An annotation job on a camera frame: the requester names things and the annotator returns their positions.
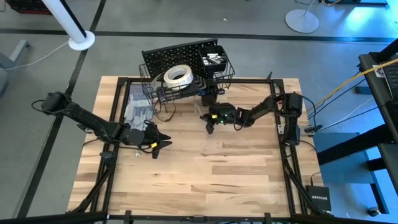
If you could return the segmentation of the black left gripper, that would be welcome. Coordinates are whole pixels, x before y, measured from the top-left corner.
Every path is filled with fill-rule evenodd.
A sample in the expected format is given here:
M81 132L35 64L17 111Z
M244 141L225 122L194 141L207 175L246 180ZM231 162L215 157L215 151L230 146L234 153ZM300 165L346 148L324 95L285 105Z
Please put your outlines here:
M155 123L144 121L144 124L146 125L145 130L137 130L137 134L139 135L139 149L161 149L172 144L171 141L160 141L169 140L171 137L160 133Z

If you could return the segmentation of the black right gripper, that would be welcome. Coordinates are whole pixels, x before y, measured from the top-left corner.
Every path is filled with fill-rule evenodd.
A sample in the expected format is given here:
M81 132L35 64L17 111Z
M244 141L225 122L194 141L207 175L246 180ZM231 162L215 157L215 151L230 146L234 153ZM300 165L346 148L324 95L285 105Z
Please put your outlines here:
M213 124L233 124L236 116L236 107L230 103L216 103L209 107L208 113L201 115L201 120Z

